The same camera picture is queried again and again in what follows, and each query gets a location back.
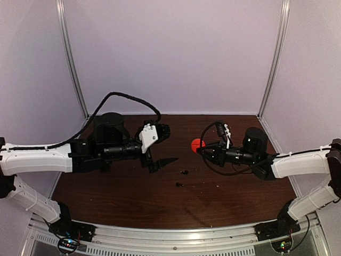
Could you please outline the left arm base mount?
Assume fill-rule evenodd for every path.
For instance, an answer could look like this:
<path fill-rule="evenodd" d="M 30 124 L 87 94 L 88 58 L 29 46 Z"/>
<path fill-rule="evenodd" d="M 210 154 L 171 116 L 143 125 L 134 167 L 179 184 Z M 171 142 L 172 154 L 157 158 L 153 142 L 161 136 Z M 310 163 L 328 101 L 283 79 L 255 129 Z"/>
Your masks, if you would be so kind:
<path fill-rule="evenodd" d="M 58 202 L 60 209 L 60 218 L 54 223 L 47 222 L 49 232 L 51 232 L 57 239 L 57 249 L 64 255 L 74 253 L 80 246 L 81 241 L 91 242 L 95 233 L 95 226 L 72 221 L 69 208 Z"/>

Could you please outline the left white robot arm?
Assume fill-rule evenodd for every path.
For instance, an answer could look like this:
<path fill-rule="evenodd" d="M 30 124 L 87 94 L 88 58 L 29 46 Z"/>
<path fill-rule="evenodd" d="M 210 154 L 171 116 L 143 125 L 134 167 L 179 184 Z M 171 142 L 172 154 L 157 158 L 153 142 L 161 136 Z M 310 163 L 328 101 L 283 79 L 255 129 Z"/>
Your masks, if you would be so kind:
<path fill-rule="evenodd" d="M 95 116 L 93 131 L 86 139 L 75 138 L 61 146 L 19 146 L 1 138 L 1 198 L 13 199 L 27 211 L 40 216 L 56 227 L 65 237 L 77 231 L 68 207 L 42 196 L 26 185 L 19 173 L 63 172 L 87 173 L 109 170 L 116 161 L 139 159 L 141 166 L 155 173 L 175 158 L 152 160 L 150 148 L 168 139 L 171 134 L 166 124 L 145 121 L 137 135 L 131 137 L 118 113 Z"/>

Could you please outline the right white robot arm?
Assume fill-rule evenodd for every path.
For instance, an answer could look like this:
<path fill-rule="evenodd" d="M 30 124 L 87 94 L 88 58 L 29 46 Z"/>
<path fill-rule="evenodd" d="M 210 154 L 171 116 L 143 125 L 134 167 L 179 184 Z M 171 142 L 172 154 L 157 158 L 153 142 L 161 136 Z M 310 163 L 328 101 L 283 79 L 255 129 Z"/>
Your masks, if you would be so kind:
<path fill-rule="evenodd" d="M 295 175 L 325 174 L 327 179 L 308 194 L 289 201 L 273 224 L 277 235 L 285 235 L 294 223 L 307 214 L 331 202 L 340 200 L 340 139 L 317 149 L 287 154 L 267 152 L 267 134 L 256 127 L 249 127 L 241 146 L 234 146 L 228 126 L 214 123 L 220 141 L 205 144 L 203 138 L 193 140 L 192 149 L 200 154 L 204 163 L 223 167 L 225 163 L 245 165 L 256 177 L 272 181 Z"/>

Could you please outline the red earbud charging case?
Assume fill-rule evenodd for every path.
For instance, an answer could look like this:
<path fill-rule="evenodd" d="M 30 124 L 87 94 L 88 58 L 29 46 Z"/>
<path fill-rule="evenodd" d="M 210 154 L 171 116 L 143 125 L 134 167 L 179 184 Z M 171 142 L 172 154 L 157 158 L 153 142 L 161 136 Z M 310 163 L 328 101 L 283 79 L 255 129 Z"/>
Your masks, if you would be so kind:
<path fill-rule="evenodd" d="M 194 153 L 197 153 L 197 150 L 200 148 L 200 147 L 205 147 L 206 146 L 206 143 L 201 140 L 200 138 L 196 138 L 194 140 L 192 140 L 191 142 L 191 149 Z"/>

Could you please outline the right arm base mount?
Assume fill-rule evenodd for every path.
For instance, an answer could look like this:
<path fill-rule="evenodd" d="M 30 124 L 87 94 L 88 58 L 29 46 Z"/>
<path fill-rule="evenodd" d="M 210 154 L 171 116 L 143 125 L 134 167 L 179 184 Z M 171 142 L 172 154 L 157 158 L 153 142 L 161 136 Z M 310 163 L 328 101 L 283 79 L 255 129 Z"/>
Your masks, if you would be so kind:
<path fill-rule="evenodd" d="M 298 220 L 293 220 L 288 214 L 292 202 L 293 200 L 290 200 L 282 207 L 276 220 L 261 222 L 254 226 L 258 241 L 271 240 L 273 250 L 281 255 L 296 250 L 304 242 L 310 230 L 310 220 L 306 215 L 306 232 L 299 242 L 294 242 L 293 233 L 299 232 L 301 228 Z"/>

